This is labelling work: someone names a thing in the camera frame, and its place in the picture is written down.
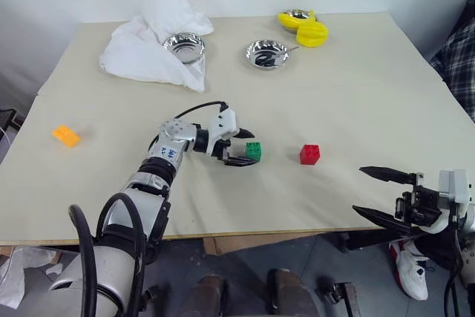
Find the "stainless steel bowl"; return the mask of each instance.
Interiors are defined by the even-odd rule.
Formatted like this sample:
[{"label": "stainless steel bowl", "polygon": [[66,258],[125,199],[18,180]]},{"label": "stainless steel bowl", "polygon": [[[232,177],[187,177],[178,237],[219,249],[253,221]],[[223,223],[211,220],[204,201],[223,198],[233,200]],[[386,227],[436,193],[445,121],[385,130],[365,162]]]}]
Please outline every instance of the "stainless steel bowl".
[{"label": "stainless steel bowl", "polygon": [[197,61],[205,53],[204,41],[194,33],[175,33],[165,40],[163,46],[186,65]]},{"label": "stainless steel bowl", "polygon": [[[298,19],[308,19],[310,16],[310,12],[302,9],[290,9],[285,10],[282,13],[290,15],[293,18]],[[297,33],[297,29],[291,29],[290,27],[284,26],[284,29],[290,31],[291,33]]]},{"label": "stainless steel bowl", "polygon": [[287,47],[274,40],[259,40],[250,44],[246,49],[246,58],[255,67],[262,70],[279,68],[289,56]]}]

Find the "beige table surface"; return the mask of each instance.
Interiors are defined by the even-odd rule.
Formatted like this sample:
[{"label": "beige table surface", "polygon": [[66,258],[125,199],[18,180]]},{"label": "beige table surface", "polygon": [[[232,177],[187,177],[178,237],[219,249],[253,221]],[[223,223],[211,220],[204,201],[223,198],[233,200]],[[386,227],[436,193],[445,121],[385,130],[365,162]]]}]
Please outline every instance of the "beige table surface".
[{"label": "beige table surface", "polygon": [[[374,180],[360,166],[422,171],[435,189],[441,169],[475,175],[475,125],[389,15],[321,20],[330,29],[325,46],[299,48],[282,68],[259,71],[243,56],[246,45],[294,45],[292,34],[272,17],[212,19],[203,94],[101,72],[99,55],[118,24],[82,25],[0,165],[0,245],[76,241],[72,203],[95,229],[160,123],[209,100],[231,105],[262,143],[262,160],[232,168],[187,154],[171,188],[167,238],[371,227],[351,206],[392,212],[409,187]],[[213,110],[188,119],[207,125]],[[58,143],[58,125],[82,142]],[[236,154],[244,143],[233,140]],[[321,147],[316,166],[298,163],[305,143]]]}]

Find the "white sneaker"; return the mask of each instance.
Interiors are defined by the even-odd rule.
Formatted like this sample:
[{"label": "white sneaker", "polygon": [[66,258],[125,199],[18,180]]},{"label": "white sneaker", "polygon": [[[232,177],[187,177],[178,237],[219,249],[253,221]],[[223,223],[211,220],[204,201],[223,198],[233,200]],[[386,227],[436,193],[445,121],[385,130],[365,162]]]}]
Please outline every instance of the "white sneaker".
[{"label": "white sneaker", "polygon": [[390,251],[396,262],[396,278],[402,290],[415,300],[427,300],[428,286],[425,282],[425,270],[418,262],[427,261],[429,258],[414,255],[404,249],[402,241],[390,243]]}]

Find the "green lego block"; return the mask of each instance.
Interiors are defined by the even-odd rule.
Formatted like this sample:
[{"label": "green lego block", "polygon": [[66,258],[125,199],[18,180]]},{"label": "green lego block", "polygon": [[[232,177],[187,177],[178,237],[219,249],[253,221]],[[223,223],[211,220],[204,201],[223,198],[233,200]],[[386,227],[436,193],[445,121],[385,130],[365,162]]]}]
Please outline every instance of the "green lego block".
[{"label": "green lego block", "polygon": [[246,143],[246,157],[261,161],[261,143]]}]

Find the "gray floor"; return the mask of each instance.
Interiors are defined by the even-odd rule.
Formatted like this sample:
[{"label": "gray floor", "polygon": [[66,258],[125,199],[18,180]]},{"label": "gray floor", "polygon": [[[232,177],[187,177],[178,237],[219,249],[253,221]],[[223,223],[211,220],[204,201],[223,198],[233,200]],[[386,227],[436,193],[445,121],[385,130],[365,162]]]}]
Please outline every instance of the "gray floor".
[{"label": "gray floor", "polygon": [[[393,265],[385,246],[342,253],[330,241],[332,235],[319,235],[293,241],[259,246],[220,257],[205,255],[201,240],[171,241],[163,244],[161,256],[147,266],[145,287],[159,284],[165,298],[148,308],[141,316],[173,316],[183,297],[204,275],[217,273],[229,282],[228,315],[264,314],[266,275],[272,268],[287,268],[298,273],[314,290],[322,277],[336,281],[352,281],[357,289],[362,316],[443,316],[442,296],[448,272],[429,262],[435,271],[427,271],[429,299],[414,301],[398,287]],[[65,256],[63,262],[71,260]],[[0,306],[0,316],[24,316],[34,306],[39,291],[48,288],[49,277],[41,269],[26,273],[27,291],[17,311]],[[466,292],[458,286],[461,316],[469,316]],[[336,306],[323,304],[316,294],[315,303],[322,317],[346,317],[343,302]]]}]

